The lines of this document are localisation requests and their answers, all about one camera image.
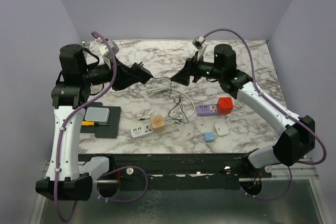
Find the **black power adapter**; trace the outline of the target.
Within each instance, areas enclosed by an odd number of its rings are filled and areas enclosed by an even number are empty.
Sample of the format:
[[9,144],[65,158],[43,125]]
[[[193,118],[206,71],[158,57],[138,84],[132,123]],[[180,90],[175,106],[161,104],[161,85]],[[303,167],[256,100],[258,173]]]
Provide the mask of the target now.
[[[157,88],[152,88],[147,90],[147,94],[150,97],[158,95],[163,92],[168,92],[168,98],[173,101],[174,106],[168,111],[166,121],[172,121],[175,124],[189,124],[190,117],[192,117],[196,113],[196,106],[192,99],[182,91],[179,91],[174,87],[173,81],[170,80],[169,77],[154,77],[146,68],[144,68],[143,63],[135,63],[135,66],[131,67],[132,70],[135,71],[137,77],[140,78],[141,81],[148,82],[150,79],[166,79],[169,80],[169,84],[167,86],[161,86]],[[192,106],[192,112],[190,115],[187,115],[184,111],[182,97],[187,98],[190,101]]]

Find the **purple power strip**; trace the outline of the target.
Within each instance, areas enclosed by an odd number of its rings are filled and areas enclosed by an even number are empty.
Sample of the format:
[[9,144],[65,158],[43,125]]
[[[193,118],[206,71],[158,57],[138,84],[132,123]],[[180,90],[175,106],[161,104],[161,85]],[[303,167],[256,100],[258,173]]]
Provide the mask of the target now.
[[216,104],[201,104],[196,108],[198,116],[217,116],[219,115]]

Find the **red cube socket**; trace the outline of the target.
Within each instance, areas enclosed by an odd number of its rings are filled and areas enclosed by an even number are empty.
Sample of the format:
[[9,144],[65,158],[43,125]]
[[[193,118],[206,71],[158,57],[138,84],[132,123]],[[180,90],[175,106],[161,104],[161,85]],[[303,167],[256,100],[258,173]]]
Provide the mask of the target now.
[[221,97],[217,101],[217,112],[220,115],[230,114],[233,107],[234,105],[231,97]]

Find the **beige cube socket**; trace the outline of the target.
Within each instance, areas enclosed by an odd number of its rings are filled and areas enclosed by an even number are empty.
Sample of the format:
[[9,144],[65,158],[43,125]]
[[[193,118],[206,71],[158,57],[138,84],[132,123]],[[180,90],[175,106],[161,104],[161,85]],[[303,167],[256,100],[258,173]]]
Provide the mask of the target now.
[[165,130],[165,122],[162,115],[156,115],[150,118],[150,123],[154,133]]

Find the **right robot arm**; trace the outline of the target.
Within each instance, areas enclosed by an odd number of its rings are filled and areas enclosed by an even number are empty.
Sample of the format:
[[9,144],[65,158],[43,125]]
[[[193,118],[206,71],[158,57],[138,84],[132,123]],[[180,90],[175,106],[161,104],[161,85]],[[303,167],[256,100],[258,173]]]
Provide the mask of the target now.
[[225,93],[254,110],[279,135],[273,146],[259,148],[247,156],[241,164],[246,177],[254,177],[268,165],[292,166],[314,149],[315,121],[289,111],[254,85],[252,77],[237,69],[236,53],[230,45],[216,45],[213,62],[204,61],[203,51],[197,51],[171,81],[188,86],[202,77],[217,80]]

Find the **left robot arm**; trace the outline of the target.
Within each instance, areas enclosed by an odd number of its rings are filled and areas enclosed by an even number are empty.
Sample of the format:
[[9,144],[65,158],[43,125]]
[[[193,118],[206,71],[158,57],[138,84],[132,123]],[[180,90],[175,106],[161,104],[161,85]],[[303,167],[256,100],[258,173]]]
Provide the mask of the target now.
[[86,201],[91,196],[94,180],[100,176],[110,179],[116,172],[116,166],[105,157],[92,158],[84,167],[79,166],[80,130],[90,87],[111,82],[117,91],[141,81],[139,64],[128,67],[116,61],[112,68],[97,63],[88,65],[86,51],[79,44],[60,49],[62,70],[51,93],[55,117],[52,155],[46,177],[35,185],[38,194],[53,201]]

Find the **white plug adapter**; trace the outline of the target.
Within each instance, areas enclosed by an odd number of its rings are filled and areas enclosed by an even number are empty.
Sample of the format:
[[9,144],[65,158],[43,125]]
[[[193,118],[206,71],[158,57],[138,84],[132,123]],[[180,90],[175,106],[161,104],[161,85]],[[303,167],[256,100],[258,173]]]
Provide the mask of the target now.
[[225,122],[216,123],[215,130],[218,136],[225,136],[229,134],[229,129]]

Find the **blue cube plug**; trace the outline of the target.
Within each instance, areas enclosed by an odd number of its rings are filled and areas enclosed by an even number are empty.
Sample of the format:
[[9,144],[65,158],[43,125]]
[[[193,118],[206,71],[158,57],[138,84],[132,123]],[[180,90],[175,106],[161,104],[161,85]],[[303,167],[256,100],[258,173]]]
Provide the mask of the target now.
[[204,133],[204,141],[205,143],[212,143],[215,141],[215,134],[214,132],[205,132]]

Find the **grey plastic box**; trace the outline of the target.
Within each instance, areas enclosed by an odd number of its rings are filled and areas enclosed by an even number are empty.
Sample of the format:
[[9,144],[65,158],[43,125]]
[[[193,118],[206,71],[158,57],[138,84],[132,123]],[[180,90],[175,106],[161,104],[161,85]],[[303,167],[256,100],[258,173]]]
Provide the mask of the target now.
[[110,110],[108,108],[89,107],[86,110],[84,120],[89,122],[107,123],[109,114]]

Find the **black mat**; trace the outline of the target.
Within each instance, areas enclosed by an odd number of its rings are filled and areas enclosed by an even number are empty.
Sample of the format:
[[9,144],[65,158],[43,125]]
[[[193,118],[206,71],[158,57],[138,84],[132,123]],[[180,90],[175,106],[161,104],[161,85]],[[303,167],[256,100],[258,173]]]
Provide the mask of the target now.
[[105,125],[97,126],[82,126],[80,133],[94,134],[95,138],[117,138],[121,107],[120,106],[104,106],[101,102],[94,102],[89,105],[89,108],[107,108],[109,109],[109,118]]

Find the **yellow screwdriver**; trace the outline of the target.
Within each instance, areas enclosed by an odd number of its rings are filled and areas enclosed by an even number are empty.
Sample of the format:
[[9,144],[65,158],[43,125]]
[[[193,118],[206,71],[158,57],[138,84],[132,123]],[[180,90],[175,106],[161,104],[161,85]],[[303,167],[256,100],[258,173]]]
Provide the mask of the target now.
[[99,126],[104,125],[108,126],[108,123],[92,122],[92,121],[82,121],[81,126]]

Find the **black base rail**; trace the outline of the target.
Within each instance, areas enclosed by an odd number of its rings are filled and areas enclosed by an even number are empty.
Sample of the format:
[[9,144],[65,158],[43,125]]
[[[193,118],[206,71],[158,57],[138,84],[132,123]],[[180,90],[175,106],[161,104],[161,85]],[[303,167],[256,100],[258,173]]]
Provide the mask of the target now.
[[257,175],[270,178],[264,168],[243,164],[244,154],[105,154],[110,170],[133,166],[133,174],[120,172],[124,191],[239,189],[239,182]]

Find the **aluminium frame rail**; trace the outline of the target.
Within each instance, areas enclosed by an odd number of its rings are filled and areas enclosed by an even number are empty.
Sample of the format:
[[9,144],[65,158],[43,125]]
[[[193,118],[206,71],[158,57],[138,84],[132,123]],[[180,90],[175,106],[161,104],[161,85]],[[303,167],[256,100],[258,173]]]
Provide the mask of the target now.
[[[46,173],[49,169],[49,161],[45,161],[45,166],[43,169],[42,173],[42,179],[47,178]],[[90,169],[88,168],[88,165],[85,164],[84,161],[79,161],[79,171],[81,173],[87,172]],[[238,173],[233,172],[233,165],[229,165],[231,168],[231,172],[229,173],[228,170],[226,170],[226,177],[228,179],[238,179]],[[292,174],[292,180],[311,180],[311,179],[319,179],[317,170],[314,167],[308,167],[303,164],[296,164],[292,168],[290,168],[291,174]],[[214,177],[214,173],[203,173],[203,172],[188,172],[187,174],[150,174],[147,173],[147,176],[149,177],[150,180],[153,180],[155,178],[205,178],[205,177]],[[242,177],[242,175],[239,175],[239,182],[253,182],[254,181],[254,175],[252,175],[253,178],[248,178],[248,177]],[[260,181],[261,182],[266,182],[266,181],[271,181],[271,180],[290,180],[290,173],[287,167],[284,165],[272,165],[272,166],[267,166],[266,168],[262,168],[260,172]]]

